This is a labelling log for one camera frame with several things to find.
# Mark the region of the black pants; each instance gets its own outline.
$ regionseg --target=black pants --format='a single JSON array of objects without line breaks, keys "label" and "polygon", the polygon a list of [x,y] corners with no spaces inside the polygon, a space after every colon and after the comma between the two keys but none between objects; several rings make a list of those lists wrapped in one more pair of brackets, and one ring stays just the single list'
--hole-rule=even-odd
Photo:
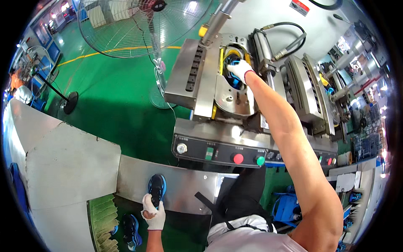
[{"label": "black pants", "polygon": [[[259,204],[263,194],[266,178],[266,167],[245,169],[241,172],[231,189],[220,202],[217,202],[219,213],[226,221],[249,215],[260,215],[271,224],[270,214]],[[219,223],[213,218],[212,226]]]}]

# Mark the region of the black and blue sneaker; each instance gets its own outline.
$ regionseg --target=black and blue sneaker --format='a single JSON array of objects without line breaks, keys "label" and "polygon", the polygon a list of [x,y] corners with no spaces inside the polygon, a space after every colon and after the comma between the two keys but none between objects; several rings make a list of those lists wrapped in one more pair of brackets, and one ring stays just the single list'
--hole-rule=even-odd
[{"label": "black and blue sneaker", "polygon": [[135,251],[136,247],[143,243],[143,239],[138,233],[139,222],[136,217],[125,214],[123,216],[123,229],[125,233],[123,241],[127,243],[129,250]]},{"label": "black and blue sneaker", "polygon": [[161,174],[155,174],[148,181],[148,193],[151,194],[151,202],[156,209],[160,205],[160,201],[164,200],[166,192],[166,181]]},{"label": "black and blue sneaker", "polygon": [[111,234],[111,235],[116,234],[116,232],[118,231],[118,229],[119,229],[119,226],[118,226],[118,225],[114,226],[113,229],[110,231],[110,234]]}]

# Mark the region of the gloved hand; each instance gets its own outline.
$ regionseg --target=gloved hand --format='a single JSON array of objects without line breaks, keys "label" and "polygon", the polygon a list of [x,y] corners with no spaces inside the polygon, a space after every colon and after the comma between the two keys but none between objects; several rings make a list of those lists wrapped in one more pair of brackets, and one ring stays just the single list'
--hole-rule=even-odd
[{"label": "gloved hand", "polygon": [[164,203],[160,201],[158,210],[151,202],[151,194],[146,194],[141,201],[143,203],[143,210],[141,216],[148,224],[148,230],[162,230],[165,223],[165,209]]},{"label": "gloved hand", "polygon": [[255,72],[252,67],[248,64],[248,62],[244,60],[240,60],[239,64],[235,66],[228,65],[227,70],[233,72],[242,82],[246,85],[245,75],[247,72]]}]

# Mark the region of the hydraulic hose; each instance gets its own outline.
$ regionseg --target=hydraulic hose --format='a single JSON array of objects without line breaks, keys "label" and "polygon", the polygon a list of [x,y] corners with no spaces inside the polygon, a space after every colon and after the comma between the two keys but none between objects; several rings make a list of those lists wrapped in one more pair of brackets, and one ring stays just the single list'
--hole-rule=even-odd
[{"label": "hydraulic hose", "polygon": [[[294,40],[294,42],[292,42],[286,48],[284,48],[279,53],[277,53],[276,56],[274,57],[275,60],[279,60],[281,58],[287,57],[287,56],[293,54],[294,52],[298,51],[305,44],[305,41],[306,41],[306,32],[304,31],[304,29],[300,25],[298,25],[296,23],[292,23],[292,22],[279,22],[279,23],[275,23],[275,24],[272,24],[272,25],[264,26],[260,30],[263,31],[263,30],[267,30],[267,29],[270,29],[270,28],[273,28],[273,27],[276,27],[276,26],[280,26],[280,25],[292,25],[292,26],[298,27],[302,31],[302,35],[299,36],[296,40]],[[301,44],[297,48],[295,48],[294,50],[289,52],[289,50],[292,47],[294,47],[295,45],[297,45],[301,40],[302,40]]]},{"label": "hydraulic hose", "polygon": [[324,10],[337,10],[343,4],[343,0],[336,0],[336,2],[334,4],[332,4],[332,5],[319,4],[319,3],[315,2],[314,0],[308,0],[308,1],[310,1],[311,3],[316,5],[317,7],[322,8]]}]

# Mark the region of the forearm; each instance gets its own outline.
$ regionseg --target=forearm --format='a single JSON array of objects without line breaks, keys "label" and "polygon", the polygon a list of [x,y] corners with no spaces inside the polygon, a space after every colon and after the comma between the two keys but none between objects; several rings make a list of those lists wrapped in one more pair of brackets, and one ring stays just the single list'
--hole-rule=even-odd
[{"label": "forearm", "polygon": [[161,240],[161,230],[149,230],[146,252],[164,252]]},{"label": "forearm", "polygon": [[247,73],[245,80],[266,117],[270,133],[293,180],[302,213],[307,213],[321,200],[319,195],[323,195],[323,188],[329,184],[301,122],[291,105],[255,73]]}]

